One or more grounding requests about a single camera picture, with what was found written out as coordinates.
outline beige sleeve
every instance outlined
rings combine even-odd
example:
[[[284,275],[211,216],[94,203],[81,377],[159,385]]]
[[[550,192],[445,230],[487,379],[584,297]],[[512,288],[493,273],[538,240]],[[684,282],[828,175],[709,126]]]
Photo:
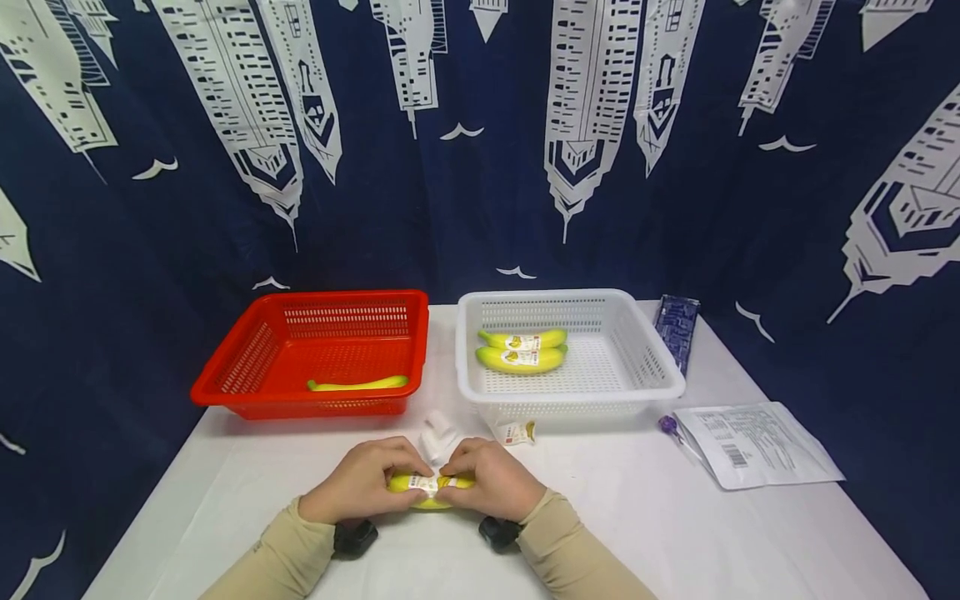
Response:
[[[657,600],[558,493],[548,491],[520,525],[520,550],[556,600]]]
[[[297,497],[200,600],[303,600],[333,556],[333,525],[300,518]]]

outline banana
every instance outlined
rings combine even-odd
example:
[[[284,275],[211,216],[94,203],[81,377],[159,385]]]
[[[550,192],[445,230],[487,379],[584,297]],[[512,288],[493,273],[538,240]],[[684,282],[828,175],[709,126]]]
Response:
[[[306,382],[306,387],[311,392],[338,392],[344,390],[384,390],[386,388],[402,388],[407,385],[410,379],[406,375],[394,375],[393,377],[384,377],[376,381],[367,383],[355,383],[353,385],[340,385],[336,383],[317,383],[313,379]]]
[[[518,350],[521,352],[539,350],[541,348],[556,348],[566,342],[566,331],[563,329],[549,329],[532,335],[515,335],[513,333],[487,333],[483,329],[477,331],[487,346]]]
[[[518,375],[553,371],[564,363],[566,346],[541,348],[529,352],[483,346],[477,349],[477,358],[488,369]]]
[[[426,500],[422,500],[420,503],[415,504],[415,509],[423,509],[425,511],[436,511],[439,509],[448,509],[450,505],[443,504],[438,502],[436,498],[433,497],[433,494],[437,492],[440,488],[445,488],[447,486],[453,486],[455,488],[460,488],[461,490],[466,490],[467,488],[472,488],[476,482],[469,477],[444,477],[433,476],[433,477],[422,477],[420,475],[394,475],[390,478],[390,483],[387,484],[387,489],[391,492],[406,492],[407,490],[424,490],[430,497]]]

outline white basket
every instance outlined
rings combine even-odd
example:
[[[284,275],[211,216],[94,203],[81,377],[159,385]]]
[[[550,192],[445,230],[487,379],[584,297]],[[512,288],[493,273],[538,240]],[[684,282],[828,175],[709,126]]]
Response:
[[[484,367],[477,331],[566,329],[569,351],[552,372],[512,375]],[[620,290],[478,292],[460,298],[457,385],[490,427],[532,418],[620,417],[671,399],[686,382],[666,344]]]

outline red basket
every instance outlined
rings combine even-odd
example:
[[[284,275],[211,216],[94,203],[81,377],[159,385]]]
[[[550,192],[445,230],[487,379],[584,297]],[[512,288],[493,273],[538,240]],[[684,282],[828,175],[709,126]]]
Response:
[[[194,383],[201,406],[244,419],[400,415],[420,386],[426,294],[418,290],[271,294],[227,334]],[[406,375],[402,388],[310,392]]]

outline white packet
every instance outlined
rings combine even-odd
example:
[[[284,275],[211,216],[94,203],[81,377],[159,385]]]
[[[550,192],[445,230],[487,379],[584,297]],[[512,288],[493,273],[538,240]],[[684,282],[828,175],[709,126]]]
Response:
[[[503,445],[530,444],[536,443],[534,432],[537,424],[532,421],[516,421],[504,425],[495,425],[491,427],[496,440]]]
[[[846,479],[823,445],[779,402],[683,408],[674,416],[725,490]]]

